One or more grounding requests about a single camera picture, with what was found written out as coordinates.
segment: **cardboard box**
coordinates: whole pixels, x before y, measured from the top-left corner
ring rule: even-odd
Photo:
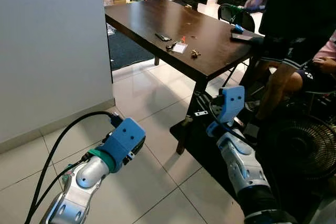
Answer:
[[[126,4],[126,0],[104,0],[104,6]]]

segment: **green band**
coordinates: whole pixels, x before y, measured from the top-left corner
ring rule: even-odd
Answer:
[[[96,150],[96,149],[91,149],[91,150],[88,151],[88,153],[91,153],[92,155],[101,158],[105,162],[105,164],[107,164],[107,166],[109,167],[110,173],[112,173],[114,171],[114,169],[116,168],[115,161],[106,152],[102,152],[102,151]]]

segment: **fan grille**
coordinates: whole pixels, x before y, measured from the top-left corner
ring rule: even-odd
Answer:
[[[336,171],[336,134],[307,115],[279,118],[261,129],[260,146],[277,169],[306,179]]]

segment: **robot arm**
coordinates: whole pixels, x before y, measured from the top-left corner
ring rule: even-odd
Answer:
[[[223,88],[220,91],[220,106],[209,109],[216,120],[209,125],[206,132],[215,136],[216,130],[226,124],[227,129],[233,124],[235,116],[244,107],[244,87]],[[255,157],[255,151],[246,144],[239,129],[224,133],[217,141],[217,146],[227,165],[229,179],[233,185],[244,215],[245,224],[296,224],[296,220],[288,213],[280,210],[271,188],[264,175],[263,168]]]
[[[131,118],[118,121],[106,141],[89,151],[89,161],[70,171],[64,192],[54,199],[40,224],[84,223],[90,201],[104,178],[135,157],[143,146],[145,131]]]

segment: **person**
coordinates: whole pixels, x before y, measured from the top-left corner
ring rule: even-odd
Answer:
[[[284,91],[330,93],[336,90],[336,31],[302,69],[292,74]]]
[[[248,0],[245,8],[256,9],[262,1]],[[254,76],[242,85],[247,87],[262,76],[268,70],[269,62],[276,62],[279,67],[268,81],[256,115],[244,130],[250,141],[257,141],[263,120],[279,104],[293,73],[309,62],[335,31],[336,5],[333,2],[267,0],[259,29],[265,34],[264,55],[257,63]]]

